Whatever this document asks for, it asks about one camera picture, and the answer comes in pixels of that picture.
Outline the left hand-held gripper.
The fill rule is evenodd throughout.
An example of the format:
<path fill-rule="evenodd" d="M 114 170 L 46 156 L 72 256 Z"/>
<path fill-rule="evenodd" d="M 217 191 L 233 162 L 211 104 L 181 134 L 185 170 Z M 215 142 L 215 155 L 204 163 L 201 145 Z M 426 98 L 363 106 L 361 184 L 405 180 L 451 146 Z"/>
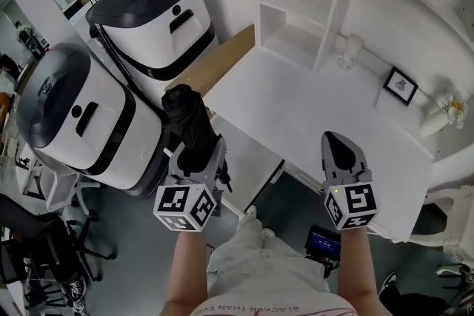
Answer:
<path fill-rule="evenodd" d="M 168 177 L 157 189 L 153 214 L 171 231 L 201 232 L 212 217 L 221 216 L 222 191 L 216 181 L 224 168 L 227 145 L 219 135 L 206 167 L 191 176 L 178 167 L 184 148 L 180 143 L 170 156 Z"/>

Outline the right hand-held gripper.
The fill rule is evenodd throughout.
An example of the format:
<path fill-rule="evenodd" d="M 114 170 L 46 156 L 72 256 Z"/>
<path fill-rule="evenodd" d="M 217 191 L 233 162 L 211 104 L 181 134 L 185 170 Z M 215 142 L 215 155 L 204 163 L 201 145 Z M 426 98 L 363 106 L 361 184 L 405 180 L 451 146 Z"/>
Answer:
<path fill-rule="evenodd" d="M 372 173 L 361 147 L 326 131 L 321 137 L 324 206 L 337 230 L 369 226 L 378 214 Z"/>

